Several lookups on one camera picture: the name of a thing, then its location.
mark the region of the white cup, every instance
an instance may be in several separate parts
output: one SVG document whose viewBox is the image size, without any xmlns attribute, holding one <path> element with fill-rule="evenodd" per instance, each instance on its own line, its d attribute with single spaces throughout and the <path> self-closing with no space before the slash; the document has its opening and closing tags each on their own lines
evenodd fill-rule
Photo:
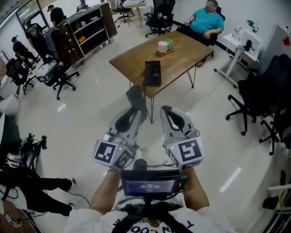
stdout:
<svg viewBox="0 0 291 233">
<path fill-rule="evenodd" d="M 158 46 L 158 51 L 160 53 L 166 53 L 168 51 L 169 44 L 165 41 L 160 41 Z"/>
</svg>

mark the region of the black t-shirt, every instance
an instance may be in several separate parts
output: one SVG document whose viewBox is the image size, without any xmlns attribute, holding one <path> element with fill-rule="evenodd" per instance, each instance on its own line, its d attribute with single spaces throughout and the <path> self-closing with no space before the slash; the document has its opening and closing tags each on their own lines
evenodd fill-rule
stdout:
<svg viewBox="0 0 291 233">
<path fill-rule="evenodd" d="M 26 53 L 26 47 L 20 41 L 18 41 L 13 45 L 13 51 L 14 53 L 19 52 L 19 54 L 23 56 Z"/>
<path fill-rule="evenodd" d="M 64 20 L 64 13 L 60 7 L 56 7 L 50 13 L 50 20 L 55 22 L 55 26 L 57 27 L 61 21 Z"/>
<path fill-rule="evenodd" d="M 31 39 L 33 45 L 38 44 L 44 39 L 42 35 L 42 27 L 39 24 L 31 24 L 25 31 L 27 39 Z"/>
</svg>

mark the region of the green plant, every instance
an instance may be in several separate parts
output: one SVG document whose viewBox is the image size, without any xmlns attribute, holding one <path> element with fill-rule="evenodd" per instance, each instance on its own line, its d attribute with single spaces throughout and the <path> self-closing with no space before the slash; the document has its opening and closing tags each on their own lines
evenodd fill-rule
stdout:
<svg viewBox="0 0 291 233">
<path fill-rule="evenodd" d="M 247 20 L 247 24 L 254 30 L 260 30 L 259 27 L 257 26 L 257 23 L 255 23 L 253 20 Z"/>
</svg>

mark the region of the blue t-shirt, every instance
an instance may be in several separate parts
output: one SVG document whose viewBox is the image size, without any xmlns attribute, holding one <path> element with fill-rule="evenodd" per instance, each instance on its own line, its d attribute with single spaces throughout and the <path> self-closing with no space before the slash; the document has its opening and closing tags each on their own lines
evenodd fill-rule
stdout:
<svg viewBox="0 0 291 233">
<path fill-rule="evenodd" d="M 197 33 L 203 34 L 217 28 L 224 29 L 223 18 L 218 13 L 209 14 L 207 9 L 203 8 L 196 11 L 193 16 L 195 20 L 190 24 L 190 28 Z"/>
</svg>

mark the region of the man in blue shirt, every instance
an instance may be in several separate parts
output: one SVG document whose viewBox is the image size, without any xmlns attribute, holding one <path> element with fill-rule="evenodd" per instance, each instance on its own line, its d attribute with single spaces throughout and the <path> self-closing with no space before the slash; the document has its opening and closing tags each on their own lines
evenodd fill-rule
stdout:
<svg viewBox="0 0 291 233">
<path fill-rule="evenodd" d="M 211 35 L 220 34 L 224 30 L 224 21 L 216 11 L 217 7 L 217 1 L 208 0 L 206 8 L 196 11 L 184 22 L 185 26 L 178 28 L 177 31 L 209 46 Z"/>
</svg>

